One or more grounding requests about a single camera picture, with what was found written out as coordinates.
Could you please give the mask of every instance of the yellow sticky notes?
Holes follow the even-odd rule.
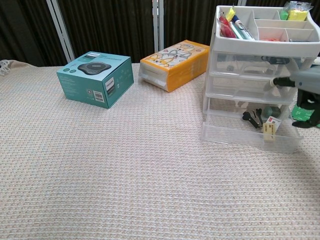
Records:
[[[274,123],[264,123],[262,125],[263,139],[266,142],[273,142],[276,139],[276,126]]]
[[[234,7],[230,7],[230,10],[228,11],[228,13],[225,15],[225,18],[228,22],[230,22],[232,20],[232,18],[235,16],[236,11]]]

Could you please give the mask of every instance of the white textured tablecloth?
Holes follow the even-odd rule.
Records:
[[[320,130],[294,154],[200,140],[204,75],[110,109],[58,67],[0,76],[0,239],[319,239]]]

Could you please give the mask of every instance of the orange box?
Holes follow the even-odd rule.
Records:
[[[172,92],[207,69],[210,47],[184,40],[140,61],[139,76]]]

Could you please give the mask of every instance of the cartoon printed box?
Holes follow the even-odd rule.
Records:
[[[90,51],[57,71],[68,99],[110,108],[134,83],[129,56]]]
[[[184,40],[140,61],[139,76],[172,92],[207,69],[210,47]]]

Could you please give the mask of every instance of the white organizer tray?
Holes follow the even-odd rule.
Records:
[[[217,14],[230,6],[217,6],[211,46],[215,52],[255,56],[316,58],[320,52],[320,28],[308,13],[305,21],[280,20],[281,7],[235,6],[235,14],[253,35],[253,40],[220,36]],[[264,41],[278,38],[282,41]]]

